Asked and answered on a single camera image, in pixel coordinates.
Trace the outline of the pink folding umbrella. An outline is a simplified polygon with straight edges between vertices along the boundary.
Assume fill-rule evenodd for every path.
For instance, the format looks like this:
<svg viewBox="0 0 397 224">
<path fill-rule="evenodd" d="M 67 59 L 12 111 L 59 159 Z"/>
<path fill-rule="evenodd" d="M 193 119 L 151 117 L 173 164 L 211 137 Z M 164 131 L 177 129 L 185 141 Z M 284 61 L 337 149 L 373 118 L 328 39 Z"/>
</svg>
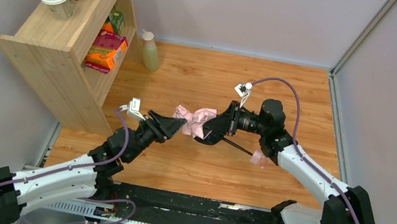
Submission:
<svg viewBox="0 0 397 224">
<path fill-rule="evenodd" d="M 189 135 L 194 139 L 196 136 L 200 138 L 202 137 L 203 124 L 205 124 L 207 121 L 211 120 L 212 118 L 216 117 L 216 112 L 217 112 L 216 109 L 210 109 L 210 108 L 201 108 L 198 109 L 197 111 L 191 112 L 179 104 L 176 107 L 173 117 L 184 118 L 187 120 L 186 124 L 182 128 L 182 132 L 184 135 Z M 264 156 L 260 150 L 255 150 L 255 152 L 251 153 L 247 149 L 237 145 L 236 143 L 230 141 L 226 137 L 224 137 L 222 141 L 250 155 L 250 162 L 252 164 L 259 165 L 261 169 L 264 169 L 267 166 L 268 158 Z"/>
</svg>

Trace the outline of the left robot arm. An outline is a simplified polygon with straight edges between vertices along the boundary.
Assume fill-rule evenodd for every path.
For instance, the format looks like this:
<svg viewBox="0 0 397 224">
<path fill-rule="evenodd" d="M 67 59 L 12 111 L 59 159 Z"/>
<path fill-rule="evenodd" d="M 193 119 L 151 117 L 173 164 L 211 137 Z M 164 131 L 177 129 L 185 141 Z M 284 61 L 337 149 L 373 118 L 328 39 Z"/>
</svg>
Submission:
<svg viewBox="0 0 397 224">
<path fill-rule="evenodd" d="M 0 167 L 0 224 L 12 224 L 44 206 L 99 194 L 123 164 L 152 143 L 164 143 L 183 128 L 185 118 L 165 117 L 153 110 L 143 116 L 129 105 L 115 110 L 123 127 L 99 147 L 47 168 L 11 172 Z"/>
</svg>

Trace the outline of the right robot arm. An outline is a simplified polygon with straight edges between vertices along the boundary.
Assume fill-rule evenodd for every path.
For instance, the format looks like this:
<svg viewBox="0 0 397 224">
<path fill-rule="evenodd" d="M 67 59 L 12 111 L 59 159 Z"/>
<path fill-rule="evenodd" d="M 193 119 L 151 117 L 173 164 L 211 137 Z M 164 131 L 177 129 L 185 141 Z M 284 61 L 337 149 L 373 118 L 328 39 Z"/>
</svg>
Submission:
<svg viewBox="0 0 397 224">
<path fill-rule="evenodd" d="M 318 210 L 284 201 L 271 209 L 276 216 L 273 224 L 375 224 L 368 192 L 336 179 L 312 160 L 288 133 L 285 120 L 279 100 L 264 100 L 258 114 L 234 100 L 203 124 L 202 134 L 195 140 L 215 145 L 237 130 L 258 135 L 262 155 L 293 175 L 322 205 Z"/>
</svg>

